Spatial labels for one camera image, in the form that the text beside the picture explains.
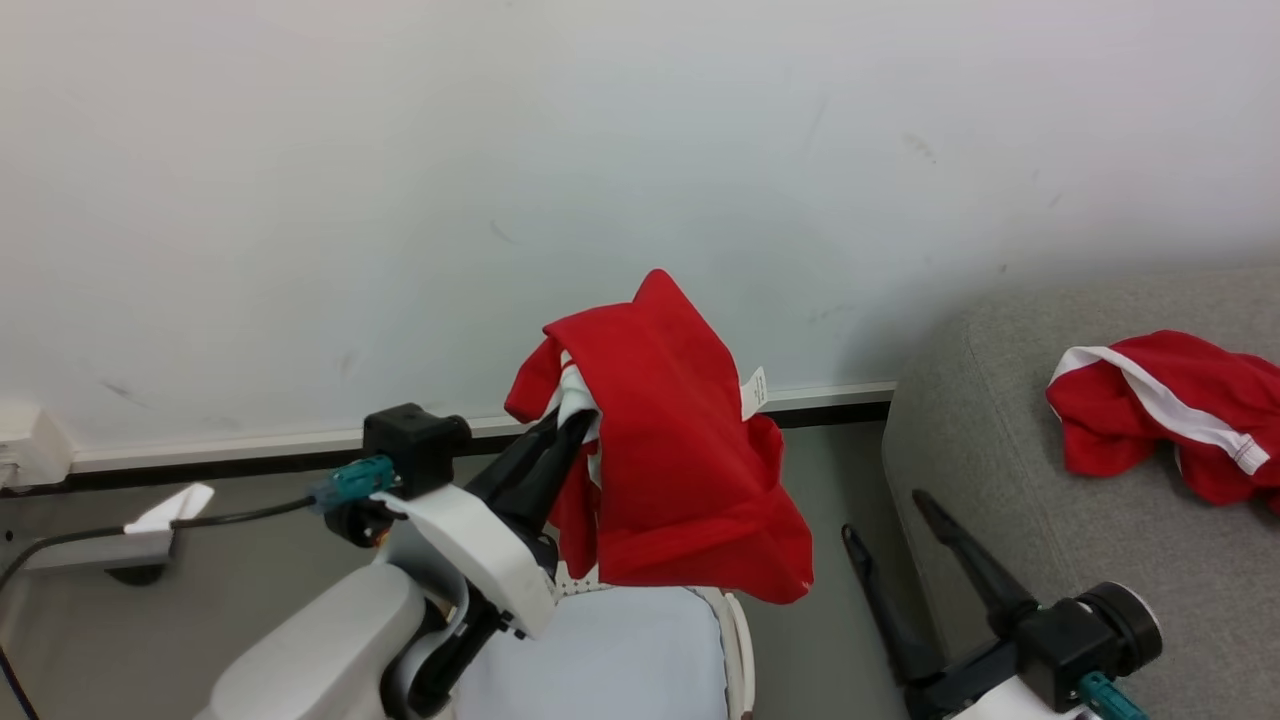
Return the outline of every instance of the black cable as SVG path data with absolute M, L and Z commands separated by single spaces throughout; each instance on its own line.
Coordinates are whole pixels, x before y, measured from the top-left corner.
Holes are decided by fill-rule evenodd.
M 303 497 L 302 500 L 294 500 L 293 502 L 285 502 L 282 505 L 273 505 L 270 507 L 264 507 L 261 510 L 250 510 L 248 512 L 232 512 L 229 515 L 214 515 L 211 518 L 193 518 L 191 520 L 173 520 L 169 527 L 174 530 L 189 529 L 189 528 L 211 528 L 215 525 L 232 525 L 236 523 L 247 523 L 250 520 L 261 520 L 264 518 L 274 518 L 275 515 L 283 515 L 285 512 L 292 512 L 294 510 L 301 510 L 315 505 L 316 498 Z M 69 542 L 79 542 L 86 539 L 109 538 L 113 536 L 123 536 L 124 527 L 115 528 L 97 528 L 93 530 L 81 530 L 78 533 L 67 533 L 65 536 L 54 536 L 51 538 L 41 538 L 26 550 L 18 553 L 18 557 L 5 568 L 4 574 L 0 574 L 0 592 L 9 583 L 9 579 L 18 574 L 18 570 L 31 560 L 32 555 L 36 555 L 41 550 L 54 547 L 55 544 L 65 544 Z M 9 683 L 9 689 L 13 691 L 14 697 L 18 700 L 18 705 L 22 706 L 23 714 L 27 720 L 40 720 L 36 715 L 36 708 L 31 705 L 31 698 L 27 697 L 26 691 L 22 689 L 22 684 L 18 682 L 18 675 L 13 671 L 13 665 L 9 664 L 9 656 L 5 655 L 4 648 L 0 647 L 0 671 L 4 673 L 5 682 Z

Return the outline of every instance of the black baseboard strip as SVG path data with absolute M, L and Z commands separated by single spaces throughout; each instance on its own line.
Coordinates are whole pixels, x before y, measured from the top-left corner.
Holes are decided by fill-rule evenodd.
M 773 418 L 773 421 L 776 421 L 780 428 L 785 429 L 809 428 L 815 425 L 842 425 L 846 423 L 868 423 L 887 418 L 888 402 L 806 407 L 803 410 L 780 410 L 774 413 L 765 413 L 765 415 Z M 468 442 L 463 451 L 458 455 L 493 455 L 502 452 L 517 437 L 520 436 L 475 438 Z M 163 465 L 159 468 L 72 473 L 60 483 L 33 486 L 22 493 L 12 489 L 0 491 L 0 498 L 33 497 L 41 495 L 63 495 L 68 492 L 91 492 L 221 480 L 227 478 L 250 478 L 256 475 L 329 470 L 358 460 L 360 456 L 361 452 L 358 450 L 339 450 L 334 452 L 280 455 L 276 457 L 250 457 L 244 460 L 218 460 L 212 462 Z

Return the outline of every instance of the white plastic casing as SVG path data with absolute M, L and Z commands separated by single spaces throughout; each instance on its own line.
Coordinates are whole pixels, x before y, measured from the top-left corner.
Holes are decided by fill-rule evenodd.
M 0 407 L 0 486 L 44 486 L 67 479 L 72 445 L 41 407 Z

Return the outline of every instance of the red garment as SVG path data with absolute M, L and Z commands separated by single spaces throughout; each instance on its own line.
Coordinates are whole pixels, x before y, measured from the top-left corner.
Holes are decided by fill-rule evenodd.
M 1187 333 L 1073 347 L 1050 382 L 1066 469 L 1116 475 L 1157 439 L 1178 445 L 1183 479 L 1213 505 L 1254 495 L 1280 512 L 1280 368 Z
M 813 538 L 780 482 L 782 433 L 764 415 L 742 420 L 733 357 L 675 281 L 654 270 L 634 301 L 544 332 L 507 411 L 526 423 L 548 411 L 562 351 L 600 407 L 600 487 L 586 447 L 552 514 L 570 573 L 598 560 L 600 580 L 618 585 L 804 596 Z

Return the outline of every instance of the white care label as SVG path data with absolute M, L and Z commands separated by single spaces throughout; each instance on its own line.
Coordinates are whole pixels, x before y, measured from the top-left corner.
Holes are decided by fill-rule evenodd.
M 760 411 L 769 401 L 769 386 L 764 383 L 764 368 L 756 368 L 742 386 L 742 420 Z

